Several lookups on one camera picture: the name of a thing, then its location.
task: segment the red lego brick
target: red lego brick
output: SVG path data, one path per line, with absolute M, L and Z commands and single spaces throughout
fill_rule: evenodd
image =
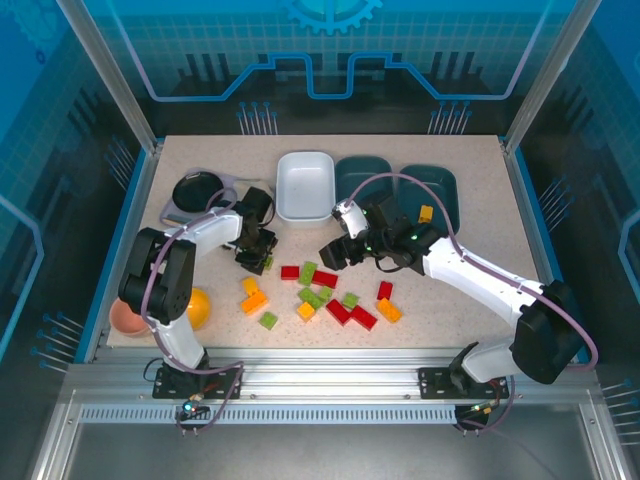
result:
M 297 280 L 300 276 L 300 267 L 282 267 L 280 270 L 281 280 Z
M 356 307 L 351 310 L 351 318 L 353 318 L 356 322 L 362 325 L 367 330 L 371 331 L 373 326 L 377 323 L 378 319 L 367 312 L 360 305 L 356 305 Z
M 349 310 L 344 308 L 336 299 L 333 299 L 329 303 L 327 303 L 327 310 L 329 310 L 329 313 L 333 315 L 333 318 L 338 320 L 338 323 L 340 325 L 344 325 L 351 318 L 351 313 L 349 312 Z
M 313 274 L 313 279 L 311 279 L 311 283 L 314 285 L 320 285 L 322 287 L 329 287 L 331 289 L 336 288 L 336 283 L 338 283 L 338 276 L 333 275 L 332 273 L 320 272 L 316 270 Z
M 380 282 L 380 288 L 378 289 L 378 300 L 386 298 L 391 300 L 391 290 L 393 290 L 393 283 Z

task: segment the yellow ball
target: yellow ball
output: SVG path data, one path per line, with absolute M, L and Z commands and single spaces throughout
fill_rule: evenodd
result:
M 211 302 L 209 301 L 209 295 L 199 288 L 194 288 L 191 291 L 189 306 L 187 306 L 187 318 L 191 323 L 191 328 L 194 330 L 202 328 L 209 320 L 210 313 Z

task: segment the white table surface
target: white table surface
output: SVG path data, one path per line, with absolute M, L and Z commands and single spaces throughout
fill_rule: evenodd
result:
M 495 136 L 337 135 L 337 136 L 169 136 L 156 171 L 143 226 L 165 228 L 158 214 L 174 185 L 193 167 L 244 178 L 262 178 L 275 187 L 280 157 L 291 151 L 320 150 L 335 162 L 349 155 L 377 155 L 394 171 L 415 164 L 439 165 L 457 180 L 460 242 L 501 267 L 535 279 L 531 252 Z M 274 266 L 258 278 L 270 299 L 266 309 L 278 316 L 273 330 L 247 317 L 240 308 L 245 298 L 241 280 L 248 272 L 221 249 L 196 264 L 194 285 L 212 301 L 212 316 L 197 336 L 205 346 L 255 348 L 436 348 L 462 347 L 473 341 L 505 336 L 509 328 L 483 305 L 458 290 L 421 277 L 410 270 L 379 272 L 372 260 L 338 272 L 334 298 L 346 292 L 360 297 L 360 305 L 379 321 L 371 332 L 351 320 L 344 327 L 325 310 L 304 323 L 296 314 L 300 304 L 297 282 L 280 280 L 282 265 L 321 264 L 318 250 L 342 234 L 336 222 L 315 230 L 292 230 L 276 219 L 269 226 L 279 244 Z M 381 280 L 394 284 L 392 302 L 404 312 L 396 324 L 375 309 Z M 153 346 L 150 336 L 129 338 L 111 330 L 107 342 L 118 346 Z

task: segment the toy block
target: toy block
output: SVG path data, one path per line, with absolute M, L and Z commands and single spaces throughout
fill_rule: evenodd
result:
M 358 300 L 360 300 L 360 297 L 354 295 L 353 293 L 347 292 L 347 294 L 342 299 L 342 304 L 347 308 L 353 309 L 358 304 Z
M 271 330 L 277 321 L 278 321 L 278 317 L 276 317 L 271 312 L 265 312 L 264 315 L 262 315 L 262 317 L 260 318 L 260 320 L 258 320 L 260 325 L 262 325 L 267 330 Z
M 313 274 L 311 283 L 313 283 L 314 285 L 322 285 L 333 289 L 336 288 L 336 284 L 338 283 L 338 276 L 333 275 L 332 273 L 316 271 Z
M 247 297 L 255 295 L 260 290 L 258 288 L 258 282 L 253 277 L 247 277 L 242 281 L 242 286 L 244 287 L 244 291 L 247 292 Z
M 308 287 L 311 285 L 311 281 L 313 280 L 313 275 L 316 273 L 316 269 L 318 265 L 313 262 L 304 262 L 302 266 L 302 271 L 300 272 L 300 277 L 298 278 L 298 283 Z
M 418 223 L 431 223 L 431 220 L 433 220 L 433 207 L 427 205 L 421 206 Z
M 351 312 L 340 305 L 340 302 L 338 302 L 336 299 L 333 299 L 329 303 L 327 303 L 327 310 L 329 310 L 329 313 L 338 321 L 340 325 L 344 325 L 351 318 Z
M 393 283 L 380 282 L 380 288 L 378 289 L 378 300 L 386 298 L 391 300 L 391 291 L 393 290 Z
M 331 298 L 331 295 L 333 295 L 333 290 L 331 290 L 326 285 L 322 287 L 317 294 L 318 298 L 322 300 L 324 303 L 327 303 L 329 301 L 329 299 Z
M 247 315 L 252 315 L 262 307 L 264 307 L 267 303 L 269 303 L 267 296 L 261 290 L 258 290 L 256 293 L 242 302 L 240 306 L 242 307 L 244 313 L 246 313 Z
M 313 317 L 315 313 L 316 311 L 307 302 L 304 302 L 298 307 L 298 315 L 300 315 L 300 318 L 302 318 L 305 322 L 311 320 L 311 317 Z
M 371 331 L 373 326 L 378 321 L 376 317 L 371 315 L 360 305 L 356 305 L 356 307 L 353 310 L 351 310 L 351 317 L 369 331 Z
M 376 308 L 391 323 L 396 323 L 402 318 L 402 312 L 388 298 L 380 300 Z
M 318 298 L 318 296 L 311 291 L 309 287 L 305 287 L 298 292 L 298 297 L 303 302 L 308 303 L 314 310 L 318 310 L 324 302 Z
M 280 270 L 281 280 L 297 280 L 300 276 L 300 267 L 282 267 Z

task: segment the white bowl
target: white bowl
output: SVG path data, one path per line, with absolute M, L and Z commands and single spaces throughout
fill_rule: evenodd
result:
M 322 152 L 288 153 L 278 162 L 276 213 L 297 228 L 331 221 L 336 204 L 333 159 Z

